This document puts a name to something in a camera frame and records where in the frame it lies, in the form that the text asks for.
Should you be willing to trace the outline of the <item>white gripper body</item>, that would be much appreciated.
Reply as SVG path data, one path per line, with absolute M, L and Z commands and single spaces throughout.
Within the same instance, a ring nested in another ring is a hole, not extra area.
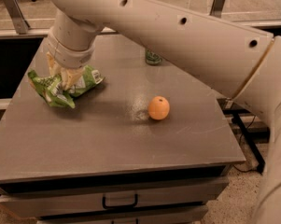
M 78 21 L 57 10 L 55 22 L 48 34 L 49 53 L 63 68 L 81 68 L 90 60 L 94 40 L 103 29 L 103 26 Z

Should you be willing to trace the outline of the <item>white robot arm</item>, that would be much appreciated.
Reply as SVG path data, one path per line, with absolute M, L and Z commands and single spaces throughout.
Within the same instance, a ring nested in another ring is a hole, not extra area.
M 62 67 L 90 59 L 110 28 L 258 116 L 270 145 L 251 224 L 281 224 L 281 36 L 156 0 L 51 0 L 49 52 Z

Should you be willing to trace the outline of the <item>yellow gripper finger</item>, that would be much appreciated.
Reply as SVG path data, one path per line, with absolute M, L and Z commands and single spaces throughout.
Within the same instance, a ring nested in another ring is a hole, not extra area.
M 77 83 L 77 81 L 81 78 L 84 72 L 84 68 L 78 69 L 61 69 L 61 77 L 62 77 L 62 87 L 65 91 L 69 90 L 73 85 Z
M 61 72 L 60 65 L 55 61 L 55 59 L 49 52 L 47 52 L 47 61 L 48 61 L 49 73 L 52 76 L 55 76 Z

